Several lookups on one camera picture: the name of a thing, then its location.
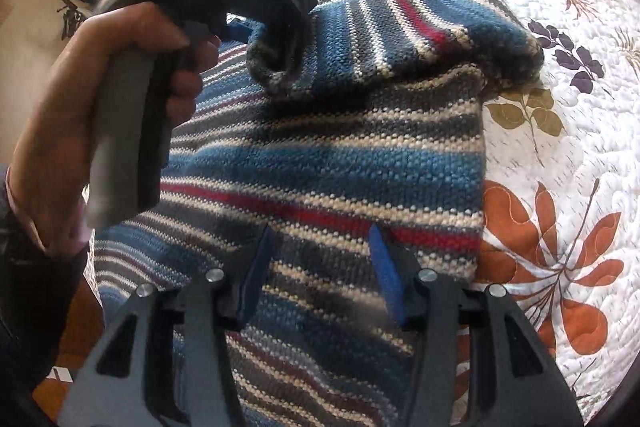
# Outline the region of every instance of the sweater sleeve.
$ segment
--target sweater sleeve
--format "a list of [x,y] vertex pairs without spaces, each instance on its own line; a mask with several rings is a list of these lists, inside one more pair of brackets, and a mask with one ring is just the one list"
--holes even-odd
[[0,167],[0,393],[17,402],[56,360],[88,247],[60,261],[45,255],[11,210],[5,174]]

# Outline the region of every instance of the gray handle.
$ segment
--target gray handle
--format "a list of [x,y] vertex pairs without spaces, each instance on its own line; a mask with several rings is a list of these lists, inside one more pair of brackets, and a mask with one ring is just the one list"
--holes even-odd
[[94,229],[138,213],[140,137],[156,56],[132,48],[112,57],[100,85],[87,204],[87,223]]
[[[186,21],[182,29],[191,49],[210,35],[208,26],[199,22]],[[166,100],[172,73],[184,58],[183,52],[132,48],[111,59],[94,117],[90,227],[116,225],[158,204],[160,171],[171,141]]]

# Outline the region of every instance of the white quilt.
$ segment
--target white quilt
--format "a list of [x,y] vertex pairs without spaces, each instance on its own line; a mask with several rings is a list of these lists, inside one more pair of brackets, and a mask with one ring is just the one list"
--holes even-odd
[[478,284],[520,300],[588,421],[640,351],[640,0],[505,1],[545,66],[484,106]]

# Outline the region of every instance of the hand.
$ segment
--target hand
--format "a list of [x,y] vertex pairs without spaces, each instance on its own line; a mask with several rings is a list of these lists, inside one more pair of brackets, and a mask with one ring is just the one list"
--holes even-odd
[[[91,17],[58,57],[18,140],[9,179],[16,203],[33,219],[45,246],[69,226],[89,182],[95,97],[111,55],[131,46],[167,52],[188,44],[155,4],[142,3]],[[216,65],[219,45],[216,36],[199,45],[197,72]],[[196,72],[175,71],[171,89],[166,111],[175,126],[193,115],[202,81]]]

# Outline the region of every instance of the striped sweater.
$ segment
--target striped sweater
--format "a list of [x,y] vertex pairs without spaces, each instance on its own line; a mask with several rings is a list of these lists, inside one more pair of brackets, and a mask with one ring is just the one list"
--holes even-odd
[[248,422],[391,426],[415,339],[387,318],[367,231],[384,223],[424,267],[472,279],[481,99],[543,55],[502,0],[319,0],[311,16],[296,74],[271,70],[267,28],[221,49],[159,205],[97,233],[97,278],[110,317],[139,282],[184,285],[270,223],[282,247],[228,334]]

